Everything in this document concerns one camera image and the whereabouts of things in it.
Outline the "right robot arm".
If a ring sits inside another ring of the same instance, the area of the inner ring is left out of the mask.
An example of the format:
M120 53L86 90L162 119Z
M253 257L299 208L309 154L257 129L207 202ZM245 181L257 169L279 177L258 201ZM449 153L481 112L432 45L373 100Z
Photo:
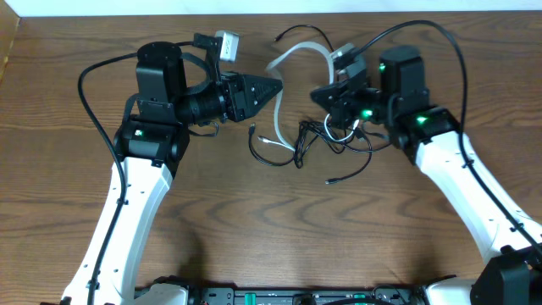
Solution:
M539 304L541 225L525 213L488 171L462 126L429 101L424 64L412 46L379 58L381 86L372 88L366 63L351 44L326 57L344 80L312 92L328 112L326 125L383 125L390 143L442 191L475 241L484 262L475 280L437 280L413 292L411 304Z

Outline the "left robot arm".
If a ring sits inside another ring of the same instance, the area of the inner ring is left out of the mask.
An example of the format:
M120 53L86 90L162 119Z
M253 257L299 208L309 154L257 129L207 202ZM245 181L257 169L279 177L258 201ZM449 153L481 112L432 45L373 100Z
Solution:
M163 280L138 290L136 278L157 210L169 191L193 125L255 116L282 90L280 80L223 73L235 58L223 38L195 35L185 43L151 42L135 53L138 91L121 125L106 139L113 156L111 182L86 255L65 288L64 304L194 304L187 287Z

